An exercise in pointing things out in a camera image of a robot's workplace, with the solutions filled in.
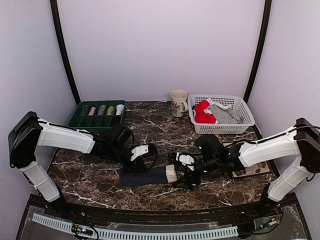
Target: black frame pole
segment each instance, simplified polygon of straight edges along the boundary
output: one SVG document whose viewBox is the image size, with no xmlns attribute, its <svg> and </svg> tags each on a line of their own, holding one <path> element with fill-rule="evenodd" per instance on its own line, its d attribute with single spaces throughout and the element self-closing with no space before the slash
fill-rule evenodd
<svg viewBox="0 0 320 240">
<path fill-rule="evenodd" d="M 267 35 L 267 29 L 268 29 L 268 23 L 269 23 L 269 18 L 270 18 L 270 12 L 271 12 L 271 4 L 272 4 L 272 0 L 265 0 L 265 2 L 264 2 L 264 10 L 263 10 L 263 17 L 262 17 L 259 40 L 258 40 L 258 44 L 257 44 L 256 51 L 255 51 L 255 56 L 254 56 L 254 60 L 253 60 L 253 65 L 252 65 L 250 77 L 249 77 L 248 84 L 246 86 L 245 93 L 243 96 L 243 100 L 246 103 L 249 101 L 250 94 L 251 94 L 252 89 L 254 87 L 255 79 L 257 76 L 257 72 L 258 72 L 258 68 L 259 68 L 259 64 L 260 64 L 260 60 L 261 60 L 261 56 L 262 56 L 262 52 L 264 49 L 266 35 Z"/>
<path fill-rule="evenodd" d="M 51 12 L 52 12 L 52 18 L 53 18 L 56 38 L 58 40 L 65 73 L 68 78 L 69 85 L 70 85 L 75 103 L 78 105 L 79 103 L 81 103 L 81 99 L 80 99 L 80 95 L 79 95 L 79 92 L 78 92 L 78 89 L 76 86 L 76 82 L 75 82 L 74 75 L 71 70 L 71 65 L 69 62 L 68 54 L 67 54 L 64 35 L 62 32 L 62 27 L 61 27 L 61 22 L 60 22 L 60 17 L 59 17 L 59 9 L 58 9 L 57 0 L 50 0 L 50 5 L 51 5 Z"/>
</svg>

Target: green organizer tray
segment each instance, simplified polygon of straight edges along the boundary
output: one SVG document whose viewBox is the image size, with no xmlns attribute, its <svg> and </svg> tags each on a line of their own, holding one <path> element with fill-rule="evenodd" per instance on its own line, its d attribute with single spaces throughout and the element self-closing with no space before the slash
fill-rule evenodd
<svg viewBox="0 0 320 240">
<path fill-rule="evenodd" d="M 84 115 L 80 115 L 83 105 L 86 104 L 88 104 L 89 107 L 87 108 Z M 68 123 L 68 127 L 74 129 L 84 129 L 91 132 L 99 133 L 109 131 L 115 123 L 123 123 L 125 120 L 124 114 L 126 108 L 124 108 L 123 113 L 121 115 L 116 115 L 116 106 L 119 104 L 126 105 L 126 101 L 82 101 L 77 106 L 71 120 Z M 101 105 L 106 105 L 106 108 L 102 115 L 98 115 L 98 110 Z M 107 116 L 107 109 L 110 106 L 114 107 L 114 112 L 113 115 Z M 95 107 L 94 114 L 92 116 L 88 116 L 92 107 Z"/>
</svg>

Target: gray cloth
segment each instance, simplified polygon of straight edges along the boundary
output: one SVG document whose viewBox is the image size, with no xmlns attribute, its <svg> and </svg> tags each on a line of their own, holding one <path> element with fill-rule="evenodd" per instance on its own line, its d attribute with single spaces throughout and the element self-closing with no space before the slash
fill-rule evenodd
<svg viewBox="0 0 320 240">
<path fill-rule="evenodd" d="M 215 117 L 215 119 L 219 122 L 219 124 L 243 124 L 244 118 L 242 116 L 238 116 L 234 112 L 232 112 L 231 107 L 227 109 L 223 109 L 218 105 L 210 105 L 207 107 Z"/>
<path fill-rule="evenodd" d="M 98 116 L 103 115 L 105 113 L 107 106 L 106 105 L 101 105 L 98 109 Z"/>
</svg>

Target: white bracket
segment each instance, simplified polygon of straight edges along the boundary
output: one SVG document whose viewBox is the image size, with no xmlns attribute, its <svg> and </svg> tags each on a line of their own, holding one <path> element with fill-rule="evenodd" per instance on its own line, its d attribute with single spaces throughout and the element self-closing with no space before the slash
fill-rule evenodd
<svg viewBox="0 0 320 240">
<path fill-rule="evenodd" d="M 195 170 L 194 166 L 189 166 L 195 162 L 195 160 L 189 155 L 180 155 L 180 152 L 176 153 L 175 160 L 182 163 L 183 166 L 187 166 L 191 171 Z"/>
<path fill-rule="evenodd" d="M 147 154 L 149 152 L 148 145 L 136 146 L 131 150 L 133 156 L 131 157 L 131 161 L 134 161 L 137 157 Z"/>
</svg>

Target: rolled sock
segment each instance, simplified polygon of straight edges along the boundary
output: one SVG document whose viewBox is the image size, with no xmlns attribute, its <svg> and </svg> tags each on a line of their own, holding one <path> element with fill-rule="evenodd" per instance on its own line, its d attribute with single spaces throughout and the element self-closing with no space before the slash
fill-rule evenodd
<svg viewBox="0 0 320 240">
<path fill-rule="evenodd" d="M 80 112 L 79 115 L 80 115 L 80 116 L 84 116 L 84 115 L 86 114 L 87 110 L 88 110 L 88 107 L 89 107 L 89 104 L 83 105 L 82 108 L 81 108 L 81 112 Z"/>
<path fill-rule="evenodd" d="M 98 109 L 98 115 L 103 115 L 107 106 L 106 105 L 101 105 Z"/>
<path fill-rule="evenodd" d="M 116 112 L 115 115 L 121 115 L 124 112 L 125 105 L 119 104 L 116 106 Z"/>
<path fill-rule="evenodd" d="M 201 101 L 198 105 L 195 106 L 195 116 L 194 120 L 198 124 L 216 124 L 216 118 L 214 115 L 205 113 L 205 109 L 210 106 L 210 103 L 207 100 Z"/>
<path fill-rule="evenodd" d="M 93 116 L 95 114 L 96 108 L 93 106 L 88 114 L 88 116 Z"/>
<path fill-rule="evenodd" d="M 123 186 L 138 187 L 147 184 L 168 184 L 177 181 L 174 165 L 153 167 L 142 174 L 120 173 L 120 183 Z"/>
<path fill-rule="evenodd" d="M 106 111 L 106 115 L 107 116 L 111 116 L 111 115 L 114 114 L 114 112 L 115 112 L 115 107 L 114 106 L 110 106 L 110 107 L 108 107 L 108 109 Z"/>
</svg>

